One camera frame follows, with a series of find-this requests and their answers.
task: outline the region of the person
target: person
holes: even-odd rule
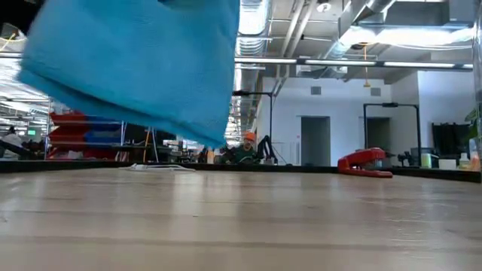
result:
[[[243,145],[226,150],[222,161],[224,163],[253,162],[256,158],[256,151],[253,147],[255,145],[255,141],[256,134],[253,132],[247,132],[243,140]]]
[[[22,147],[22,139],[17,135],[15,132],[15,127],[13,126],[10,127],[8,134],[2,138],[2,141],[17,147]],[[3,159],[5,160],[17,160],[18,157],[18,154],[15,154],[13,151],[9,150],[5,150],[5,153],[3,154]]]

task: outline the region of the blue towel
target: blue towel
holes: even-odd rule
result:
[[[239,0],[49,0],[19,79],[85,114],[218,147]]]

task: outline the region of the table surface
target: table surface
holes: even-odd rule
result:
[[[482,187],[123,169],[0,175],[2,270],[481,270]]]

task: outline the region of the orange hat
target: orange hat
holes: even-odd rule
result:
[[[256,141],[256,134],[253,133],[253,132],[247,132],[245,135],[244,135],[244,139],[248,139],[248,140],[251,140],[251,141]]]

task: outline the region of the doorway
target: doorway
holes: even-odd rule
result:
[[[360,148],[365,148],[365,124],[363,117],[360,118]],[[381,148],[390,152],[390,118],[389,117],[368,117],[368,147]]]
[[[301,117],[301,165],[331,165],[330,117]]]

